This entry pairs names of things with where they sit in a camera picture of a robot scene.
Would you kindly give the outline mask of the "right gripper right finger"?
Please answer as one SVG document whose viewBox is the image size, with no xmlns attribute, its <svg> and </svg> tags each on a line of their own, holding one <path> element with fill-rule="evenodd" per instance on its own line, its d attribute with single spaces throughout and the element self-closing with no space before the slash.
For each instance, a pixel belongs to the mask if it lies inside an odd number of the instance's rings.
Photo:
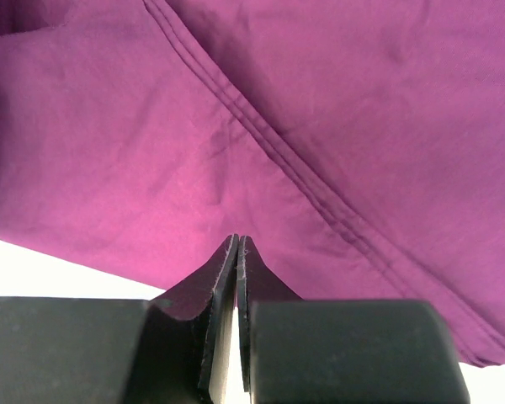
<svg viewBox="0 0 505 404">
<path fill-rule="evenodd" d="M 467 403 L 444 319 L 423 300 L 304 300 L 237 253 L 242 379 L 253 403 Z"/>
</svg>

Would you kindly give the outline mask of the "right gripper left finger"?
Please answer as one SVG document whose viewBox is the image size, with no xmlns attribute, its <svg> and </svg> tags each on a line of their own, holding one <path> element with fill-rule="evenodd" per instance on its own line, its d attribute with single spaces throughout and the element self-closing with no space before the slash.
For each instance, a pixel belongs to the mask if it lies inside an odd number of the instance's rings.
<svg viewBox="0 0 505 404">
<path fill-rule="evenodd" d="M 0 403 L 218 403 L 239 238 L 151 300 L 0 297 Z"/>
</svg>

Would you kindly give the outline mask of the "purple cloth mat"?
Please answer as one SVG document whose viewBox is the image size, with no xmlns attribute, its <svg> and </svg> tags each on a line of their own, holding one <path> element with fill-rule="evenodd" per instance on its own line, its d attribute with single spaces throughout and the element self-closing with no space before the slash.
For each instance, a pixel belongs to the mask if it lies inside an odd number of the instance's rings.
<svg viewBox="0 0 505 404">
<path fill-rule="evenodd" d="M 232 233 L 505 364 L 505 1 L 0 1 L 0 239 L 166 289 Z"/>
</svg>

